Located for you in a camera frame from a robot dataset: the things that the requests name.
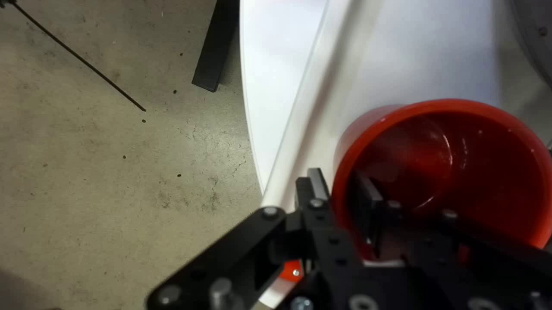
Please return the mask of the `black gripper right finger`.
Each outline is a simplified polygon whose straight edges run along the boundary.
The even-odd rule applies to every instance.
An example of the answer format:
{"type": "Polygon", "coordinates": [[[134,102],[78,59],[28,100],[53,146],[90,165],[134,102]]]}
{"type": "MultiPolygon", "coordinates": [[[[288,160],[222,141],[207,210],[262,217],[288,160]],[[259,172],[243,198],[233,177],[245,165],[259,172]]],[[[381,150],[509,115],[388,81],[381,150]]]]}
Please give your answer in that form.
{"type": "Polygon", "coordinates": [[[552,258],[464,220],[416,220],[364,177],[354,210],[367,262],[350,303],[360,310],[552,310],[552,258]]]}

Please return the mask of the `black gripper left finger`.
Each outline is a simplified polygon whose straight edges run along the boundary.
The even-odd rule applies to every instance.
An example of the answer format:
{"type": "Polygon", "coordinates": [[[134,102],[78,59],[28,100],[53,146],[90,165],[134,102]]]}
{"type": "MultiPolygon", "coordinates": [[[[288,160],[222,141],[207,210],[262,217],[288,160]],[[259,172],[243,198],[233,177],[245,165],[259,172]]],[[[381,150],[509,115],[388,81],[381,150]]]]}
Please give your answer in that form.
{"type": "Polygon", "coordinates": [[[362,262],[333,217],[322,172],[309,169],[295,188],[304,279],[293,289],[293,310],[369,310],[357,279],[362,262]]]}

